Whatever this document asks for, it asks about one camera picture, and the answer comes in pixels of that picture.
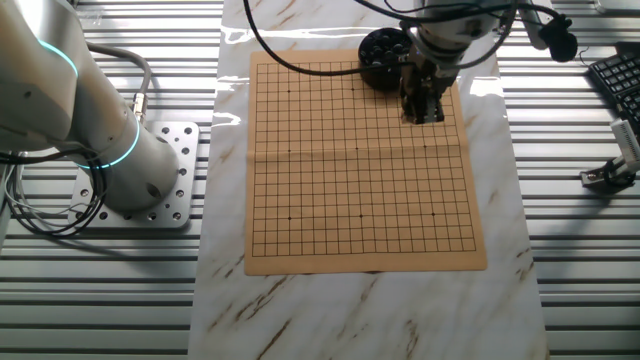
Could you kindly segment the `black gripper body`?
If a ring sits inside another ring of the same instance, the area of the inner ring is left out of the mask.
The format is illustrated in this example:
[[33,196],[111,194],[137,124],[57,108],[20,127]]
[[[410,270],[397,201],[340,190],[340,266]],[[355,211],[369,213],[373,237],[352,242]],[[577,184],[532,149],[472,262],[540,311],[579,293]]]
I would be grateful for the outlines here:
[[458,75],[456,69],[441,69],[425,58],[409,62],[411,65],[402,68],[400,79],[400,94],[407,103],[425,102],[428,98],[440,100]]

